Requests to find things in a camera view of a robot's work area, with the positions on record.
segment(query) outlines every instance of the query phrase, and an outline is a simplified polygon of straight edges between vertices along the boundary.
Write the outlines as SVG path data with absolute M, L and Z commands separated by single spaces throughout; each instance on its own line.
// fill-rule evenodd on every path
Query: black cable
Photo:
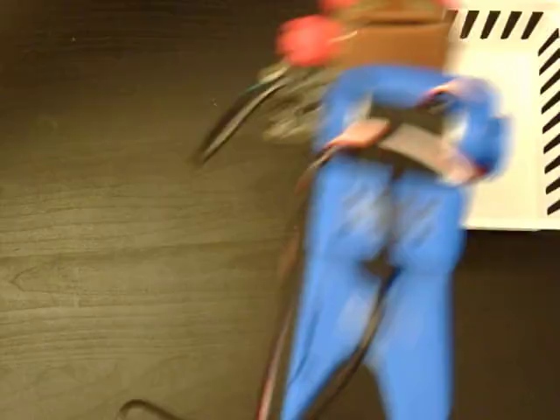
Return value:
M 125 404 L 123 404 L 122 407 L 118 410 L 115 420 L 126 420 L 129 412 L 134 409 L 148 411 L 163 420 L 186 420 L 184 418 L 175 416 L 165 409 L 162 409 L 153 402 L 141 398 L 129 400 Z
M 271 81 L 254 85 L 237 98 L 220 120 L 206 135 L 194 159 L 204 163 L 211 158 L 242 126 L 242 124 L 275 92 L 283 88 L 288 79 L 280 76 Z
M 384 285 L 381 287 L 378 297 L 374 303 L 374 309 L 370 315 L 369 322 L 367 323 L 367 327 L 364 331 L 360 344 L 351 356 L 350 361 L 345 362 L 342 367 L 335 371 L 334 375 L 341 378 L 339 379 L 339 384 L 312 414 L 304 416 L 305 419 L 315 420 L 320 418 L 358 372 L 358 369 L 366 358 L 369 347 L 379 330 L 385 309 L 386 296 L 389 293 L 390 286 L 394 283 L 398 275 L 399 270 L 395 269 L 391 276 L 385 279 Z

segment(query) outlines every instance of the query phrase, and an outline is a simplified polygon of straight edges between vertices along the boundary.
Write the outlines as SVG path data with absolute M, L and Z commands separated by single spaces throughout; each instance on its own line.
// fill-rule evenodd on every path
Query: black and white striped border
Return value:
M 458 10 L 451 10 L 448 17 L 451 21 L 455 21 L 458 14 Z M 528 14 L 530 16 L 528 16 L 527 21 L 520 24 L 520 20 L 523 14 Z M 482 12 L 480 10 L 469 10 L 465 15 L 465 20 L 462 22 L 455 22 L 455 24 L 458 25 L 460 39 L 488 39 L 496 32 L 500 32 L 501 39 L 510 39 L 517 25 L 524 25 L 520 34 L 520 38 L 525 40 L 529 39 L 531 35 L 533 35 L 536 27 L 539 25 L 543 18 L 543 14 L 543 11 L 505 12 L 500 10 L 490 10 Z M 473 27 L 479 19 L 485 19 L 484 24 L 481 26 L 479 33 L 474 33 Z
M 560 198 L 554 201 L 560 189 L 560 31 L 556 28 L 544 41 L 538 51 L 539 76 L 542 81 L 541 97 L 544 104 L 542 113 L 542 135 L 544 137 L 544 156 L 547 164 L 544 167 L 547 181 L 546 195 L 553 201 L 547 208 L 547 215 L 560 211 Z

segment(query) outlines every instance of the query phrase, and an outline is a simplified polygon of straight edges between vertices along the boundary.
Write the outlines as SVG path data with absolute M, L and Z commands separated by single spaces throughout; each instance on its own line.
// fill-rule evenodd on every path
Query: red object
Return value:
M 441 4 L 447 9 L 454 10 L 459 8 L 459 0 L 436 0 L 436 3 Z
M 345 7 L 354 6 L 358 0 L 318 0 L 322 11 L 338 11 Z
M 277 50 L 293 66 L 321 66 L 339 50 L 342 26 L 325 16 L 299 17 L 280 28 Z

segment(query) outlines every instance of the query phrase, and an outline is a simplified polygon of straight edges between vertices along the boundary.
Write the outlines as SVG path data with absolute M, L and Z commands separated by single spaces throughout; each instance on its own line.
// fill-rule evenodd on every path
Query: wood grain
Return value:
M 283 20 L 314 2 L 5 2 L 0 15 L 0 412 L 112 419 L 148 397 L 247 419 L 283 292 L 304 149 L 258 118 L 189 156 Z M 476 234 L 457 281 L 457 419 L 560 409 L 555 235 Z M 327 418 L 381 418 L 360 373 Z

